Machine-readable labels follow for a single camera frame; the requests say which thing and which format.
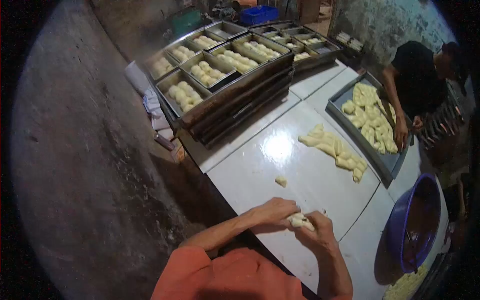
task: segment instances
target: concrete wall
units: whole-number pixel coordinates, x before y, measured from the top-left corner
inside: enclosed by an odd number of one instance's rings
[[[419,41],[433,52],[456,41],[445,19],[428,0],[337,0],[330,34],[343,30],[366,45],[363,64],[378,75],[398,46]]]

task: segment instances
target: concrete floor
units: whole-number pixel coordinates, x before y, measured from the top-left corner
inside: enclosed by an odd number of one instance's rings
[[[12,112],[26,236],[66,299],[149,299],[171,252],[232,215],[210,180],[153,140],[140,97],[87,1],[40,32]]]

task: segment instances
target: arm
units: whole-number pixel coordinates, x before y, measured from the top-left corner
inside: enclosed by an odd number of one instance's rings
[[[388,99],[390,100],[390,103],[392,104],[396,114],[394,132],[395,143],[399,149],[403,149],[407,145],[408,128],[395,86],[395,77],[399,75],[399,72],[392,64],[389,64],[382,71],[382,74],[384,76],[385,89],[387,91]]]
[[[332,220],[318,211],[305,216],[312,222],[315,231],[310,231],[305,227],[296,228],[295,231],[297,238],[315,254],[319,260],[319,267],[328,272],[323,275],[323,280],[326,282],[319,282],[318,285],[328,284],[328,288],[334,296],[351,299],[353,296],[352,279],[340,253],[338,242],[333,235]]]
[[[182,242],[180,247],[200,246],[205,251],[210,251],[226,244],[229,240],[253,226],[278,223],[299,211],[300,209],[295,201],[272,198],[265,204],[254,207],[240,216],[195,234]]]

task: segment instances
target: black shirt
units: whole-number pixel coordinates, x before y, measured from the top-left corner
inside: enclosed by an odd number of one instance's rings
[[[421,43],[409,41],[398,47],[392,65],[400,73],[395,78],[398,99],[411,120],[435,111],[447,98],[447,84],[438,78],[433,52]]]

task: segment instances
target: hand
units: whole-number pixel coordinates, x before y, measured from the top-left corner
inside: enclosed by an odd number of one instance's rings
[[[421,119],[421,116],[415,116],[413,118],[413,129],[415,131],[419,131],[423,126],[423,121]]]
[[[315,231],[310,231],[305,227],[295,228],[295,231],[300,235],[298,238],[308,239],[310,243],[322,246],[331,252],[336,250],[338,243],[333,235],[332,220],[317,210],[305,216],[313,224]]]
[[[405,122],[405,115],[403,113],[397,114],[394,139],[398,149],[405,148],[405,146],[407,145],[407,137],[408,137],[408,128],[407,128],[407,123]]]
[[[295,201],[277,197],[252,209],[252,215],[258,224],[284,224],[285,218],[299,212],[300,208]]]

